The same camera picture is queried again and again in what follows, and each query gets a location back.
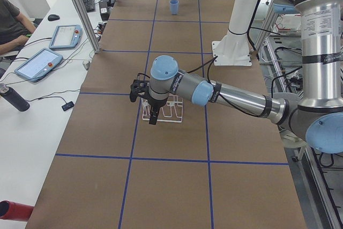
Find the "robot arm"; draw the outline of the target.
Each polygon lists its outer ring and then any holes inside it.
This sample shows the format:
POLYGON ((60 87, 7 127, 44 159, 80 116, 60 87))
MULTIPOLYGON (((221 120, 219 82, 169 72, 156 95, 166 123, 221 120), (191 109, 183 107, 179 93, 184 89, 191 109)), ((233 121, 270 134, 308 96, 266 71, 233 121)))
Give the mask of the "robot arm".
POLYGON ((301 15, 303 96, 278 93, 275 97, 257 94, 261 76, 252 69, 227 68, 227 85, 191 75, 178 67, 170 56, 157 57, 147 87, 151 105, 150 123, 155 124, 159 109, 169 94, 193 104, 218 103, 245 114, 268 119, 280 125, 312 148, 324 153, 342 151, 341 52, 339 35, 342 0, 283 0, 301 15))

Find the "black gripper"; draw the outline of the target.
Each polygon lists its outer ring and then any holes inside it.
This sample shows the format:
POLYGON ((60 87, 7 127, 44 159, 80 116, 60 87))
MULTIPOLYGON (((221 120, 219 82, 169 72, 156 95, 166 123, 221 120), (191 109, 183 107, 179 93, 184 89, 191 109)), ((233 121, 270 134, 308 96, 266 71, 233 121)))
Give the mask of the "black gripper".
POLYGON ((159 113, 161 107, 161 100, 150 98, 148 103, 151 106, 149 124, 156 125, 158 119, 157 113, 159 113))

